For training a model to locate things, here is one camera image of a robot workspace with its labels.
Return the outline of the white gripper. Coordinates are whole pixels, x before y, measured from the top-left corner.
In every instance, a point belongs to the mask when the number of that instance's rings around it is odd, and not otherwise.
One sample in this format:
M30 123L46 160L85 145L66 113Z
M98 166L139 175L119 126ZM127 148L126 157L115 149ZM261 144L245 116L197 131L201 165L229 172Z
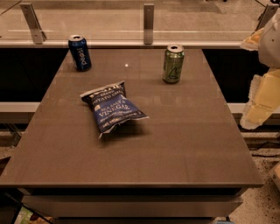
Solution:
M261 63L276 68L270 69L264 76L256 74L250 83L240 125L246 130L254 130L280 107L280 14L276 13L264 28L245 38L240 48L258 51Z

